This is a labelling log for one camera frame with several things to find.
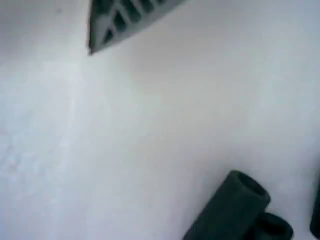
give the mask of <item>cylindrical object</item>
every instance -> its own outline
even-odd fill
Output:
[[[270,201],[259,183],[233,170],[183,240],[239,240]]]
[[[290,240],[293,235],[293,228],[284,219],[262,213],[243,240]]]
[[[320,184],[316,193],[310,231],[317,239],[320,239]]]

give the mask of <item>tube opening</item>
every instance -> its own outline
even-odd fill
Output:
[[[255,194],[261,195],[261,196],[266,194],[266,190],[248,175],[245,175],[244,173],[239,172],[238,179],[247,189],[254,192]]]
[[[271,236],[286,236],[288,234],[287,223],[272,214],[265,213],[263,217],[258,219],[257,225]]]

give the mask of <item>foam tube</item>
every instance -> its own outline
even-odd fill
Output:
[[[293,236],[293,228],[284,219],[262,213],[243,240],[290,240]]]
[[[183,240],[240,240],[270,201],[270,195],[259,183],[233,170]]]

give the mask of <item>dark object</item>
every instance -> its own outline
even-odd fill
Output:
[[[147,27],[184,0],[92,0],[88,47],[93,54]]]
[[[243,240],[290,240],[293,235],[292,227],[285,220],[265,212],[256,219]]]
[[[320,185],[316,193],[310,231],[317,239],[320,239]]]
[[[240,171],[231,171],[183,239],[242,239],[270,201],[259,183]]]

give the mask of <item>white surface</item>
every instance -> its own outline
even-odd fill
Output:
[[[230,169],[313,239],[320,2],[190,0],[91,57],[88,2],[0,0],[0,239],[180,240]]]

